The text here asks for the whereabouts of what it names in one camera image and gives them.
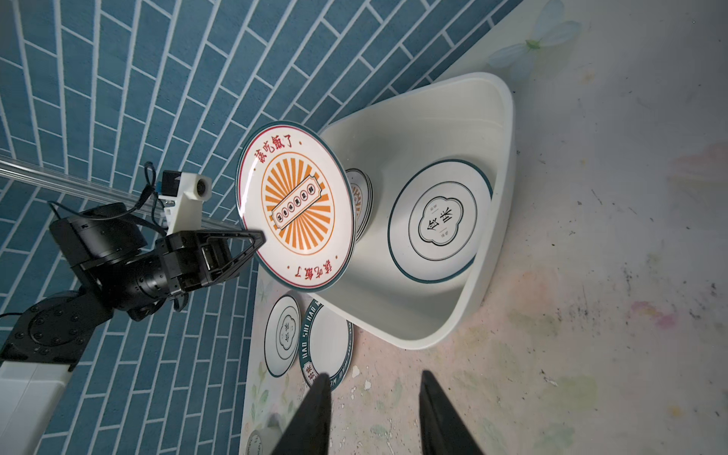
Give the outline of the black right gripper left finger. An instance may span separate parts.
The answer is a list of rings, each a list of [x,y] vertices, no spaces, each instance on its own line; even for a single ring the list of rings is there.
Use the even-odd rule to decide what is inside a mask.
[[[331,419],[330,377],[321,373],[310,386],[272,454],[326,455],[329,452]]]

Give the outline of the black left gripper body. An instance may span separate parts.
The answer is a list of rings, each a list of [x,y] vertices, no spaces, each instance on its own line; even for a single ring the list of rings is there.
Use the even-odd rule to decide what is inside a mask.
[[[204,260],[204,232],[180,231],[155,241],[154,252],[160,260],[163,282],[169,296],[181,296],[213,284],[199,284],[199,264]]]

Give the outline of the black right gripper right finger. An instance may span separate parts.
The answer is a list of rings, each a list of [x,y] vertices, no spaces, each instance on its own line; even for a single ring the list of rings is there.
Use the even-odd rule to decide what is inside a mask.
[[[419,419],[423,454],[483,455],[445,391],[428,370],[421,377]]]

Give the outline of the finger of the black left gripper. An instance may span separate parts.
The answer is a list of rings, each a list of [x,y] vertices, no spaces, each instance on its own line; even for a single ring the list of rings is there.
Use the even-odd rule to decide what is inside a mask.
[[[221,284],[222,282],[236,278],[241,268],[241,260],[230,261],[219,267],[217,265],[214,267],[205,261],[201,261],[198,274],[199,284]]]
[[[264,244],[261,231],[205,231],[206,267],[210,273],[238,273]]]

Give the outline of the orange sunburst plate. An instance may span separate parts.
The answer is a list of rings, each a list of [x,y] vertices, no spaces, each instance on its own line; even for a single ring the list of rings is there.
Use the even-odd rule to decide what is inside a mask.
[[[353,195],[346,172],[312,130],[269,123],[242,147],[236,207],[248,231],[261,231],[256,252],[278,282],[302,292],[332,286],[355,247]]]
[[[355,242],[364,235],[373,208],[373,185],[371,179],[362,170],[351,168],[346,171],[355,215]]]

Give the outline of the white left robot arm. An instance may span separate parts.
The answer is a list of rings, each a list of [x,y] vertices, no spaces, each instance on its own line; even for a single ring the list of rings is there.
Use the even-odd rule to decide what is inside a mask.
[[[161,228],[114,203],[54,220],[50,233],[80,288],[20,314],[1,349],[1,451],[32,454],[97,327],[117,312],[141,322],[191,294],[238,276],[265,244],[261,231],[194,229],[163,234],[144,251],[144,228]]]

